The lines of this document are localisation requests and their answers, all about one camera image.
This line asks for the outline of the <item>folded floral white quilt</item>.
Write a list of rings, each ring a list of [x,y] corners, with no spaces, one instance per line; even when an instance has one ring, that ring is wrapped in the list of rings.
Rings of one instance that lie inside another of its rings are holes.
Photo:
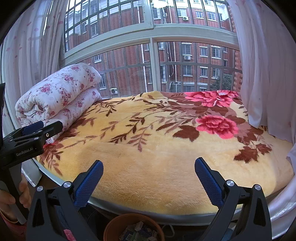
[[[66,66],[31,87],[16,102],[16,117],[22,127],[42,121],[48,126],[56,121],[62,131],[46,140],[55,142],[81,115],[101,99],[97,85],[101,75],[95,68],[78,63]]]

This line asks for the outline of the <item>trash pile in bin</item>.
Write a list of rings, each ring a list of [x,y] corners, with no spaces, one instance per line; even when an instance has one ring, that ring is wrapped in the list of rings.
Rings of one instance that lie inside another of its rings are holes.
[[[135,225],[129,225],[126,227],[124,232],[119,236],[121,241],[157,241],[158,232],[157,230],[140,221]]]

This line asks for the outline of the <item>sheer curtain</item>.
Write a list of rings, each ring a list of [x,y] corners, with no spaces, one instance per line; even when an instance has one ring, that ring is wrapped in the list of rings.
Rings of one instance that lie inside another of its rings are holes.
[[[229,1],[240,47],[241,97],[253,127],[295,144],[295,41],[262,1]]]
[[[1,82],[5,86],[3,134],[20,127],[15,105],[32,86],[59,68],[68,1],[34,1],[1,44]]]

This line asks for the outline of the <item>left sheer curtain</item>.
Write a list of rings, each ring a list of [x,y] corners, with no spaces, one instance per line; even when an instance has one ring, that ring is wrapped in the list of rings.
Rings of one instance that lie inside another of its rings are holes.
[[[20,127],[15,105],[32,86],[59,68],[68,1],[34,1],[1,44],[1,82],[5,86],[3,134]]]

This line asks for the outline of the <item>pink fleece left sleeve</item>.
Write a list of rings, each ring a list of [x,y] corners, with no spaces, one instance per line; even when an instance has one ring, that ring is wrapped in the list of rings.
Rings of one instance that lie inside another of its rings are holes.
[[[27,224],[21,225],[18,221],[9,220],[1,211],[1,217],[3,218],[6,226],[8,227],[12,237],[15,240],[26,240]]]

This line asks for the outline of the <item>orange plastic trash bin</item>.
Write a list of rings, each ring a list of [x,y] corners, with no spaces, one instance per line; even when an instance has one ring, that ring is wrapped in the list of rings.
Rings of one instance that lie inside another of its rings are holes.
[[[112,219],[103,240],[165,240],[161,227],[150,217],[128,213]]]

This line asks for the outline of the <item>floral plush blanket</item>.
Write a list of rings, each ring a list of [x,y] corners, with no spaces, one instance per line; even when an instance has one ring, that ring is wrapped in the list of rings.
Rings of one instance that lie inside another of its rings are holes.
[[[292,144],[248,123],[229,90],[153,91],[93,104],[38,161],[74,180],[95,160],[104,165],[93,197],[135,210],[172,215],[215,213],[194,169],[203,158],[224,179],[266,196],[287,186]]]

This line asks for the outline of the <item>right sheer curtain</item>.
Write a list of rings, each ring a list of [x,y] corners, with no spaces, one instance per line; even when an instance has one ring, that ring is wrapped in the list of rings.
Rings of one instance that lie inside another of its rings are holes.
[[[253,127],[295,144],[295,41],[262,1],[229,1],[240,47],[241,97]]]

